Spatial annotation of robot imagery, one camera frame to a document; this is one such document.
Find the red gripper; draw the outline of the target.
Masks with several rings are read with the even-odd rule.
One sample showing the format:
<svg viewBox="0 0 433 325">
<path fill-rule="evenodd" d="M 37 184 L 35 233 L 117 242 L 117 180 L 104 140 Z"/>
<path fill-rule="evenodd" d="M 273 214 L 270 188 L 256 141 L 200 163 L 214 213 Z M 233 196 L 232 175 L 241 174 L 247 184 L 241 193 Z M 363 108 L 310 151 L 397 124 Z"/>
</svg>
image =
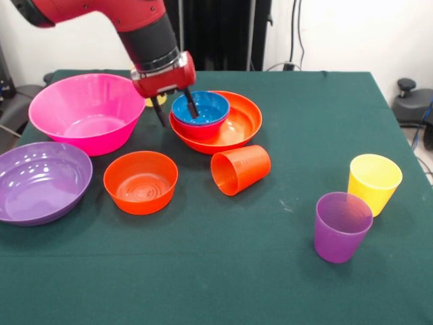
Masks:
<svg viewBox="0 0 433 325">
<path fill-rule="evenodd" d="M 163 127 L 168 127 L 168 118 L 162 107 L 167 95 L 163 94 L 170 91 L 183 91 L 192 119 L 199 117 L 196 103 L 188 88 L 196 81 L 196 69 L 188 51 L 181 52 L 173 62 L 156 72 L 140 72 L 132 68 L 131 80 L 141 97 L 151 98 L 152 106 Z"/>
</svg>

